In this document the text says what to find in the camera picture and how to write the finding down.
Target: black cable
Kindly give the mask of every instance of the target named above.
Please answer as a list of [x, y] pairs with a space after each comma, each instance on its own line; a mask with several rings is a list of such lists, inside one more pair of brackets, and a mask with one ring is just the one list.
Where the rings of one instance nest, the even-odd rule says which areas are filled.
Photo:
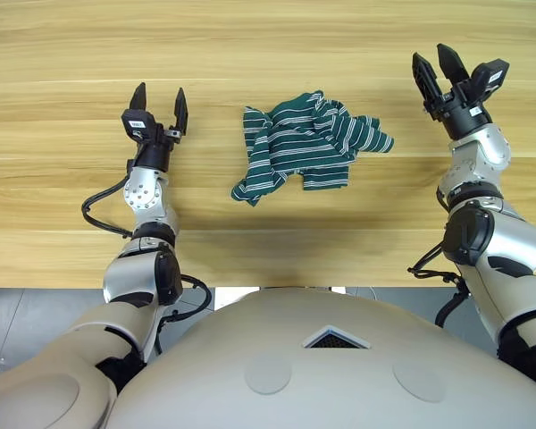
[[445, 202], [445, 194], [441, 192], [439, 187], [437, 187], [437, 191], [435, 192], [435, 195], [437, 196], [437, 201], [439, 201], [440, 206], [443, 207], [445, 211], [448, 213], [449, 208], [447, 206], [447, 203]]
[[193, 285], [193, 289], [200, 288], [204, 290], [206, 294], [205, 299], [200, 304], [200, 306], [198, 306], [192, 311], [188, 311], [187, 313], [179, 313], [179, 311], [173, 310], [171, 315], [164, 315], [163, 317], [161, 317], [161, 320], [159, 321], [159, 324], [157, 326], [157, 335], [155, 337], [155, 354], [157, 356], [163, 353], [163, 348], [161, 347], [161, 341], [159, 340], [159, 334], [161, 333], [161, 330], [163, 329], [163, 327], [168, 323], [186, 320], [189, 317], [197, 313], [200, 313], [201, 311], [206, 309], [208, 305], [211, 303], [211, 301], [213, 300], [212, 292], [210, 291], [210, 289], [208, 289], [208, 287], [202, 280], [198, 280], [197, 278], [192, 277], [187, 274], [181, 274], [180, 279], [184, 282], [191, 283]]
[[453, 295], [453, 298], [451, 298], [450, 301], [445, 304], [441, 310], [439, 310], [439, 313], [437, 313], [437, 316], [435, 317], [435, 324], [439, 328], [445, 326], [445, 321], [447, 320], [448, 315], [455, 311], [455, 309], [460, 306], [469, 296], [469, 291], [466, 287], [465, 280], [462, 277], [456, 284], [456, 288], [458, 291], [455, 293], [455, 295]]
[[436, 271], [436, 270], [423, 270], [423, 268], [430, 263], [435, 257], [442, 253], [442, 242], [437, 246], [429, 250], [421, 259], [419, 259], [413, 267], [407, 268], [407, 271], [411, 273], [417, 279], [428, 279], [430, 277], [442, 277], [442, 281], [445, 283], [454, 283], [457, 292], [453, 295], [453, 298], [445, 304], [437, 316], [435, 317], [435, 324], [439, 327], [445, 325], [448, 315], [450, 315], [458, 306], [460, 306], [465, 299], [470, 295], [466, 282], [463, 277], [457, 273], [450, 271]]
[[121, 181], [119, 181], [118, 183], [115, 183], [111, 188], [107, 188], [106, 190], [102, 190], [101, 192], [95, 195], [92, 195], [91, 197], [86, 199], [81, 205], [81, 214], [83, 215], [83, 218], [87, 222], [91, 223], [93, 226], [100, 228], [102, 230], [113, 232], [115, 234], [119, 234], [124, 239], [128, 237], [133, 237], [133, 232], [120, 228], [119, 226], [114, 226], [114, 225], [110, 225], [109, 223], [98, 221], [93, 216], [90, 216], [88, 212], [91, 209], [91, 205], [95, 204], [97, 201], [101, 199], [104, 199], [105, 197], [109, 197], [113, 193], [117, 192], [119, 189], [122, 189], [128, 180], [129, 180], [129, 175], [126, 175], [123, 179], [121, 179]]

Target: label sticker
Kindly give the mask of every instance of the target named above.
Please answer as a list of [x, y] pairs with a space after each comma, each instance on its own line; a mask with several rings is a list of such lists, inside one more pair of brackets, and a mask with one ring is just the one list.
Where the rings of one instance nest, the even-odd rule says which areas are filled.
[[129, 125], [133, 128], [145, 128], [145, 123], [142, 121], [129, 121]]
[[477, 114], [481, 114], [482, 110], [479, 106], [476, 106], [469, 110], [469, 112], [471, 113], [471, 116], [476, 116]]
[[494, 82], [496, 79], [498, 79], [500, 76], [502, 76], [502, 71], [497, 71], [492, 76], [490, 76], [489, 83]]

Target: striped cloth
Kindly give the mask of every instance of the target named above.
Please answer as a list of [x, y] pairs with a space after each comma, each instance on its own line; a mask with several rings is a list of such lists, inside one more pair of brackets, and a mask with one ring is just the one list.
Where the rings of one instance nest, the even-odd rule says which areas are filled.
[[389, 152], [393, 139], [380, 131], [378, 119], [349, 116], [339, 101], [322, 91], [302, 94], [264, 112], [247, 107], [244, 136], [248, 172], [231, 192], [255, 206], [294, 173], [304, 176], [304, 190], [348, 185], [348, 165], [360, 151]]

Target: wood grain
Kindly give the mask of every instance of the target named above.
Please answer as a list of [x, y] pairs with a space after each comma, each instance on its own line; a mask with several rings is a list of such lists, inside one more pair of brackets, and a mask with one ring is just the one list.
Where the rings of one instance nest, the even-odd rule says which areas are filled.
[[[161, 122], [179, 86], [188, 98], [169, 188], [183, 271], [212, 286], [440, 285], [406, 273], [446, 221], [433, 193], [448, 137], [410, 66], [414, 51], [436, 65], [438, 42], [469, 69], [511, 63], [487, 107], [514, 152], [504, 193], [536, 224], [536, 1], [0, 0], [0, 287], [101, 286], [121, 239], [80, 204], [124, 174], [134, 145], [119, 117], [142, 80]], [[257, 207], [231, 200], [243, 107], [318, 88], [380, 117], [392, 152], [361, 156], [345, 189], [293, 178]], [[118, 196], [95, 210], [132, 221]]]

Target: vent grille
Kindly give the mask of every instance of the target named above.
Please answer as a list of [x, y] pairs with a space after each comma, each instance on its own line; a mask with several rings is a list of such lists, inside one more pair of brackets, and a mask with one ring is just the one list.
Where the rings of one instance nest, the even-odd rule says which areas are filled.
[[310, 335], [302, 345], [306, 349], [369, 349], [369, 342], [342, 331], [335, 326], [324, 326]]
[[359, 349], [355, 344], [340, 338], [333, 333], [328, 333], [320, 340], [312, 344], [309, 349]]

